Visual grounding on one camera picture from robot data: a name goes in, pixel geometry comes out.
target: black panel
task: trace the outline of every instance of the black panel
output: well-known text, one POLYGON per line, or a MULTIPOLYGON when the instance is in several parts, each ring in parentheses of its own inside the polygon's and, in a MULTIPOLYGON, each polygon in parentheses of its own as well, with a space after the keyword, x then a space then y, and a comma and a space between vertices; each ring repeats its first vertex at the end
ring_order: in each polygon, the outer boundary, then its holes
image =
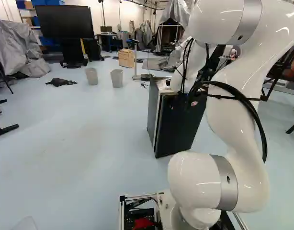
MULTIPOLYGON (((124 230, 132 230, 135 227, 135 221, 138 219, 146 218, 154 222, 154 208, 145 208, 139 210, 130 210, 124 216, 124 230)), ((155 226, 146 227, 143 230, 155 230, 155 226)))
POLYGON ((47 38, 93 38, 88 6, 35 6, 41 31, 47 38))
POLYGON ((81 42, 79 39, 61 41, 64 62, 82 62, 84 60, 81 42))
POLYGON ((191 148, 204 114, 206 98, 206 95, 203 94, 196 97, 197 105, 187 108, 184 97, 163 95, 156 142, 156 158, 191 148))
POLYGON ((94 39, 93 40, 84 40, 83 43, 84 43, 85 52, 89 56, 90 61, 101 60, 101 58, 100 58, 101 51, 100 51, 97 40, 94 40, 94 39))
POLYGON ((153 78, 150 78, 147 130, 148 130, 149 138, 152 145, 153 145, 155 125, 156 125, 157 103, 158 103, 158 88, 156 86, 156 81, 153 78))

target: cardboard box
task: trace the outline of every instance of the cardboard box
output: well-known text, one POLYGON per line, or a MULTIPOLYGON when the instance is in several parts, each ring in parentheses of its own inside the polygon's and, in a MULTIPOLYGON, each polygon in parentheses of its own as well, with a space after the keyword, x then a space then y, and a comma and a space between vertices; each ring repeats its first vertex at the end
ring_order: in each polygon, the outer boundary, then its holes
POLYGON ((25 1, 24 5, 25 5, 26 9, 34 9, 31 1, 25 1))
POLYGON ((132 68, 134 66, 134 52, 131 49, 118 51, 118 62, 120 66, 132 68))
POLYGON ((27 23, 29 26, 33 26, 32 20, 30 17, 22 17, 23 23, 27 23))

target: silver joint ring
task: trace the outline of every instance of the silver joint ring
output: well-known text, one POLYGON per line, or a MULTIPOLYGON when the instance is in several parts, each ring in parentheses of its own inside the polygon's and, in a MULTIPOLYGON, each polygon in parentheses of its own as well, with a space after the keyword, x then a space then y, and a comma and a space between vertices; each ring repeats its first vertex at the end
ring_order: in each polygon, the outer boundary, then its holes
POLYGON ((221 195, 216 209, 232 211, 237 205, 238 186, 234 170, 225 157, 210 155, 219 171, 221 195))
POLYGON ((241 45, 245 43, 256 30, 262 14, 261 0, 244 0, 243 15, 234 35, 227 45, 241 45))

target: red component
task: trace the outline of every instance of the red component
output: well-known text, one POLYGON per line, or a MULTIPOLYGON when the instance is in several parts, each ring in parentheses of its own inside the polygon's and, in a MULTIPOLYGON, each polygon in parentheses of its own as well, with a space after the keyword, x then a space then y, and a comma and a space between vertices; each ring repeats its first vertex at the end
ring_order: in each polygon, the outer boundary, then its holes
POLYGON ((147 218, 140 218, 135 220, 134 227, 132 230, 143 229, 154 226, 154 224, 147 218))

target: blue bin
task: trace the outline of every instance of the blue bin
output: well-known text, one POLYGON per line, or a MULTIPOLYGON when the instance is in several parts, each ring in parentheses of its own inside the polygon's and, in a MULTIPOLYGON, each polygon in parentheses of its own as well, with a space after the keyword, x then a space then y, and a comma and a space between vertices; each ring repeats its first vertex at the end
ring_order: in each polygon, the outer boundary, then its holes
POLYGON ((37 5, 65 5, 62 0, 31 0, 34 6, 37 5))
POLYGON ((64 5, 64 1, 61 1, 61 0, 46 0, 46 5, 64 5))
POLYGON ((46 5, 46 0, 31 0, 32 4, 34 6, 37 6, 37 5, 46 5))
POLYGON ((26 6, 24 4, 25 1, 23 0, 16 0, 16 5, 18 9, 26 9, 26 6))
POLYGON ((40 36, 39 38, 43 46, 55 46, 55 42, 52 38, 45 38, 43 36, 40 36))
POLYGON ((33 17, 33 24, 34 26, 41 26, 37 17, 33 17))

